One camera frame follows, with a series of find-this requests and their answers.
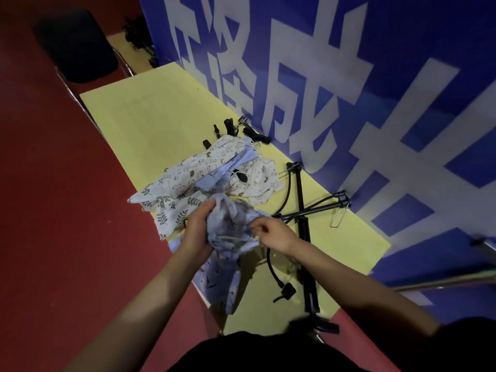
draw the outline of black shirt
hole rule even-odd
[[[442,327],[426,344],[412,370],[495,370],[496,321],[471,318]],[[221,370],[363,371],[331,346],[305,335],[261,336],[238,332],[203,341],[169,371]]]

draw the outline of person's right hand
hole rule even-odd
[[[252,234],[258,236],[264,246],[291,256],[291,250],[301,239],[282,220],[260,217],[251,222]]]

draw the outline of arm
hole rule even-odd
[[[423,345],[439,329],[436,319],[415,303],[304,242],[282,221],[258,218],[251,226],[262,244],[307,268],[400,369],[413,365]]]
[[[65,368],[65,372],[131,372],[145,362],[198,269],[212,254],[206,218],[215,200],[188,219],[183,242],[160,273]]]

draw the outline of blue cloth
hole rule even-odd
[[[250,143],[251,139],[249,137],[245,137],[243,138],[243,141]],[[252,146],[247,146],[245,150],[240,152],[229,162],[198,180],[195,186],[205,192],[209,192],[212,189],[216,193],[224,192],[227,184],[229,184],[229,181],[231,180],[233,171],[242,164],[252,161],[257,156],[258,154],[256,150]]]
[[[250,223],[268,214],[243,200],[230,201],[223,193],[214,194],[212,198],[216,206],[207,218],[207,238],[214,253],[196,272],[193,282],[213,307],[232,314],[241,279],[239,257],[259,244],[251,236]],[[172,252],[182,239],[183,236],[169,243]]]

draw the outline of person's left hand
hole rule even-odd
[[[193,262],[200,268],[213,252],[207,241],[207,217],[215,207],[215,199],[204,201],[191,213],[186,222],[181,247],[191,254]]]

